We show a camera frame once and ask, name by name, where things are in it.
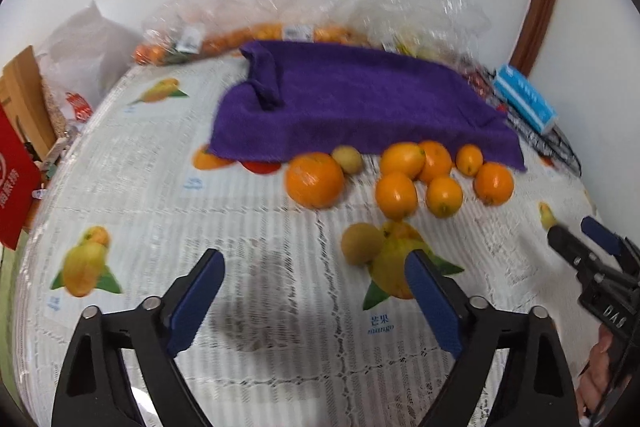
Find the plastic bag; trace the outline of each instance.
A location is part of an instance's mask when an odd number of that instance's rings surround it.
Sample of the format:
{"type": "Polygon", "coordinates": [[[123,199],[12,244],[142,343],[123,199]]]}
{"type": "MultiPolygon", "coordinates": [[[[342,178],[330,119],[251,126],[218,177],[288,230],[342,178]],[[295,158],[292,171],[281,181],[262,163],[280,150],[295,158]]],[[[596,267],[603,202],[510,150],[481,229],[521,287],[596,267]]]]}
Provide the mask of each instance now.
{"type": "Polygon", "coordinates": [[[489,28],[479,7],[451,0],[177,0],[145,23],[139,63],[214,57],[253,39],[371,46],[464,68],[489,28]]]}
{"type": "Polygon", "coordinates": [[[95,2],[56,28],[36,52],[40,74],[67,127],[82,129],[127,71],[136,37],[95,2]]]}

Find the tablecloth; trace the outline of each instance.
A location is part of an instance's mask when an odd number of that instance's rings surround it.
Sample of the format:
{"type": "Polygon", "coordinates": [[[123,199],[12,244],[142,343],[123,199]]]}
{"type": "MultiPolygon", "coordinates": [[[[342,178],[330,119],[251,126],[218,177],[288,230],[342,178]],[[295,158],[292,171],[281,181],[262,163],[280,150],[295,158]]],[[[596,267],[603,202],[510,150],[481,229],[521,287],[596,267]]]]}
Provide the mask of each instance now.
{"type": "MultiPolygon", "coordinates": [[[[333,208],[318,211],[287,198],[284,170],[261,176],[239,164],[193,166],[218,100],[245,75],[244,59],[235,57],[134,67],[66,156],[17,279],[15,375],[39,425],[49,425],[82,309],[130,309],[162,295],[207,248],[225,255],[226,279],[177,363],[213,425],[410,426],[433,402],[452,357],[438,348],[415,301],[390,298],[363,311],[369,273],[340,253],[351,223],[385,220],[373,198],[377,158],[366,158],[333,208]],[[180,95],[139,101],[166,79],[177,80],[180,95]],[[50,289],[65,253],[94,225],[109,231],[108,266],[122,293],[96,289],[76,298],[50,289]]],[[[548,203],[575,232],[594,210],[580,180],[522,147],[528,171],[514,174],[507,204],[483,206],[454,171],[465,193],[459,213],[441,221],[421,201],[409,222],[435,253],[465,267],[455,278],[468,295],[514,311],[545,306],[576,375],[596,324],[576,303],[571,267],[546,245],[538,204],[548,203]]],[[[472,425],[484,423],[505,359],[496,357],[472,425]]],[[[126,363],[147,424],[159,425],[132,353],[126,363]]]]}

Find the human hand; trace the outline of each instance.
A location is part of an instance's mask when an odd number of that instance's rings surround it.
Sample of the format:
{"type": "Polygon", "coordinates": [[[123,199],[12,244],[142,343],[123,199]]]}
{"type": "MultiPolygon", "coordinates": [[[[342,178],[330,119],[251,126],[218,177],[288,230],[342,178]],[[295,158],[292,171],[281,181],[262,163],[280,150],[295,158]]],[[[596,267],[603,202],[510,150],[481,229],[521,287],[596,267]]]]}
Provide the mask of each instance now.
{"type": "Polygon", "coordinates": [[[613,334],[604,325],[598,329],[598,343],[589,352],[589,367],[580,377],[580,384],[575,390],[578,404],[578,415],[584,416],[585,409],[596,410],[602,394],[611,378],[609,374],[609,347],[613,341],[613,334]]]}

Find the small orange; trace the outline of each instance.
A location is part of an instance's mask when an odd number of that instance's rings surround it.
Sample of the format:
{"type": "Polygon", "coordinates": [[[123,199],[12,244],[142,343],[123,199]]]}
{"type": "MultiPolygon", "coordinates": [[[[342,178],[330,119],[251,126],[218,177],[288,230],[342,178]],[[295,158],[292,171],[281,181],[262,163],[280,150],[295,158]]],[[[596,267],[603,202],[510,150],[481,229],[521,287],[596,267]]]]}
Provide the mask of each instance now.
{"type": "Polygon", "coordinates": [[[506,203],[513,194],[513,176],[499,163],[485,163],[474,180],[474,190],[482,203],[498,206],[506,203]]]}
{"type": "Polygon", "coordinates": [[[253,41],[254,35],[252,34],[251,28],[240,28],[239,30],[225,34],[224,38],[226,48],[228,50],[234,50],[247,42],[253,41]]]}
{"type": "Polygon", "coordinates": [[[380,173],[383,176],[392,172],[402,172],[412,180],[424,166],[424,151],[417,143],[396,143],[382,153],[380,173]]]}
{"type": "Polygon", "coordinates": [[[388,219],[400,221],[418,208],[414,182],[402,172],[382,176],[376,184],[376,203],[388,219]]]}
{"type": "Polygon", "coordinates": [[[201,54],[203,57],[217,57],[226,51],[226,40],[224,37],[207,37],[202,41],[201,54]]]}
{"type": "Polygon", "coordinates": [[[433,141],[421,142],[424,151],[424,167],[420,172],[420,181],[429,185],[438,176],[449,176],[453,162],[449,151],[443,144],[433,141]]]}
{"type": "Polygon", "coordinates": [[[321,26],[314,29],[314,42],[340,42],[349,35],[343,26],[321,26]]]}
{"type": "Polygon", "coordinates": [[[436,217],[445,219],[453,216],[462,206],[462,188],[453,178],[438,176],[431,180],[425,201],[436,217]]]}
{"type": "Polygon", "coordinates": [[[281,23],[265,23],[258,24],[251,28],[254,39],[258,41],[281,41],[282,40],[282,24],[281,23]]]}
{"type": "Polygon", "coordinates": [[[328,154],[312,152],[296,156],[285,172],[287,194],[306,208],[327,208],[344,188],[344,174],[328,154]]]}
{"type": "Polygon", "coordinates": [[[149,63],[149,48],[144,44],[138,44],[136,46],[136,51],[133,53],[134,58],[138,64],[148,64],[149,63]]]}
{"type": "Polygon", "coordinates": [[[220,169],[221,167],[226,167],[227,165],[231,165],[232,163],[234,163],[234,160],[219,158],[215,154],[207,152],[208,148],[208,145],[203,145],[193,154],[193,157],[191,158],[191,164],[198,171],[212,171],[213,169],[220,169]]]}
{"type": "Polygon", "coordinates": [[[456,155],[456,167],[463,176],[475,177],[482,167],[482,151],[475,145],[463,145],[456,155]]]}
{"type": "Polygon", "coordinates": [[[149,62],[151,62],[155,66],[162,66],[164,63],[164,58],[166,57],[166,49],[164,46],[160,46],[159,44],[154,44],[148,49],[148,53],[146,58],[149,62]]]}

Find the purple cloth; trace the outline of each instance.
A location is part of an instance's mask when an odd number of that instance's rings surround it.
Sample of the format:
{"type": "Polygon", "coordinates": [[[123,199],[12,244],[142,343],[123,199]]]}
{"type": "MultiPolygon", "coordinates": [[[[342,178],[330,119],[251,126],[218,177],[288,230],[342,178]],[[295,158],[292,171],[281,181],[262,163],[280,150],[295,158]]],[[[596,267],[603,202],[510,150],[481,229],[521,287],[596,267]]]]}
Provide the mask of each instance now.
{"type": "Polygon", "coordinates": [[[342,144],[380,154],[436,140],[453,157],[473,143],[486,160],[524,170],[504,115],[449,68],[338,44],[254,41],[241,51],[248,79],[221,100],[209,147],[220,157],[285,162],[342,144]]]}

